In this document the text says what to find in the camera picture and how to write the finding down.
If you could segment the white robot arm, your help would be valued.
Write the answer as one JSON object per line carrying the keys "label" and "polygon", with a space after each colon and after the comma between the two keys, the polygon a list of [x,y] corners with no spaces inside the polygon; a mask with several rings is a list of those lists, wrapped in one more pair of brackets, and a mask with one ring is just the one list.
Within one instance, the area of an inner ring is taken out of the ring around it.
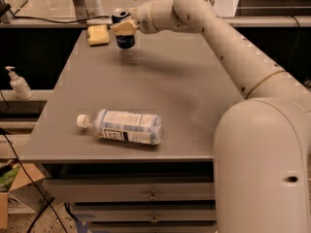
{"label": "white robot arm", "polygon": [[112,25],[118,36],[200,33],[241,93],[213,146],[218,233],[311,233],[310,92],[214,11],[210,0],[160,0]]}

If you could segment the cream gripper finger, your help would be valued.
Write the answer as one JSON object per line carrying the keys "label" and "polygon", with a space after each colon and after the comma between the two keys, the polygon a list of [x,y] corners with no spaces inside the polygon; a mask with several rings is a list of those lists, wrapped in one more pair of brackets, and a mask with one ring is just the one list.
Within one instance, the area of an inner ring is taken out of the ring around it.
{"label": "cream gripper finger", "polygon": [[110,26],[116,36],[131,36],[138,30],[139,26],[132,18],[126,18]]}

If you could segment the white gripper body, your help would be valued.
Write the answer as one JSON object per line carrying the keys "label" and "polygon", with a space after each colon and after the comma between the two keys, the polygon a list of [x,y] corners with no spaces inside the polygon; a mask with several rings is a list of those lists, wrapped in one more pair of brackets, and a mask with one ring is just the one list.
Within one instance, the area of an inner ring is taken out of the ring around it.
{"label": "white gripper body", "polygon": [[152,17],[154,3],[154,1],[145,2],[142,5],[130,10],[132,18],[142,33],[152,34],[156,32]]}

